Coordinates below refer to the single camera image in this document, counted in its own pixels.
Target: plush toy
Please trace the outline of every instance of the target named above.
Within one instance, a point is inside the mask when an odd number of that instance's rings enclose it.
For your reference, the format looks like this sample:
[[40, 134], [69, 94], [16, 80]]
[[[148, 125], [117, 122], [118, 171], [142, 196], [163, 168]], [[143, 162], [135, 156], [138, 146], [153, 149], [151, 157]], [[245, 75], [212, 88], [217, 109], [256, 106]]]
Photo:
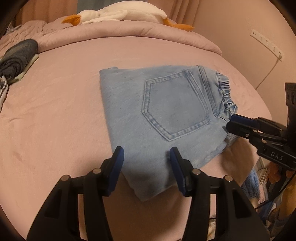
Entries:
[[143, 1], [123, 1], [114, 3], [98, 11], [83, 10], [79, 14], [66, 17], [62, 23], [71, 23], [73, 26], [102, 21], [147, 21], [160, 23], [170, 27], [191, 31], [194, 28], [186, 24], [173, 24], [164, 11]]

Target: bed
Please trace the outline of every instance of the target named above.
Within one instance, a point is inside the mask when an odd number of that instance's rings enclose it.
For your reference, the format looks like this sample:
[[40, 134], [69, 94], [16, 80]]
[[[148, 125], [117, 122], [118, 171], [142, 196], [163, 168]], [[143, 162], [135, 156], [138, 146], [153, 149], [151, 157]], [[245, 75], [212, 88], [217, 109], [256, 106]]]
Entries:
[[[39, 59], [10, 86], [0, 113], [0, 205], [24, 238], [62, 175], [85, 175], [112, 154], [100, 93], [102, 69], [203, 65], [229, 77], [238, 114], [271, 118], [219, 47], [197, 33], [141, 21], [60, 23], [30, 21], [0, 40], [0, 56], [25, 38], [39, 44]], [[256, 149], [239, 138], [202, 170], [215, 177], [231, 175], [241, 185], [257, 160]], [[104, 204], [115, 241], [176, 241], [183, 235], [190, 201], [173, 186], [141, 202], [120, 175]], [[86, 239], [81, 196], [79, 205]]]

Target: orange plush foot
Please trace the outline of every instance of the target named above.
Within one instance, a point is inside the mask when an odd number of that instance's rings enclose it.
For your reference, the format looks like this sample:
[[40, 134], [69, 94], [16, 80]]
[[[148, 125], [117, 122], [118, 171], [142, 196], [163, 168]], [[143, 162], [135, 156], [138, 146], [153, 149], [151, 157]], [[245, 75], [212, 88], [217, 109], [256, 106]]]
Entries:
[[178, 28], [178, 29], [182, 29], [185, 31], [192, 31], [194, 29], [194, 27], [187, 25], [187, 24], [172, 24], [168, 18], [163, 20], [163, 24], [166, 26], [170, 26], [173, 28]]
[[80, 18], [81, 18], [81, 16], [78, 15], [78, 14], [70, 15], [70, 16], [66, 17], [62, 21], [62, 23], [70, 23], [73, 26], [76, 26], [76, 25], [78, 25], [80, 23]]

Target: gray curtain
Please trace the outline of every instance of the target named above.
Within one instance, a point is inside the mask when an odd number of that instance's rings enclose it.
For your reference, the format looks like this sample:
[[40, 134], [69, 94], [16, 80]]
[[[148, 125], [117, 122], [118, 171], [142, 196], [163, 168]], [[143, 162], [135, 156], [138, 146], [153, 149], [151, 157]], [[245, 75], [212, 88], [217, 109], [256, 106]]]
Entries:
[[116, 2], [125, 0], [78, 0], [77, 13], [86, 9], [99, 10]]

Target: electrical outlet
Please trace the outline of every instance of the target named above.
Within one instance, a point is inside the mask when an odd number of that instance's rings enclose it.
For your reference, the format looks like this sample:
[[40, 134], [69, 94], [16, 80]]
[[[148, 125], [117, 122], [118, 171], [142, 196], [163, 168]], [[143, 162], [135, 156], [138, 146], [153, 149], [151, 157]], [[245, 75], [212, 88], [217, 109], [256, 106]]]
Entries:
[[264, 35], [256, 31], [255, 29], [252, 29], [251, 34], [253, 38], [258, 40], [260, 43], [262, 43], [266, 48], [268, 48], [277, 58], [281, 55], [282, 58], [280, 61], [283, 61], [284, 53], [269, 39], [267, 39]]

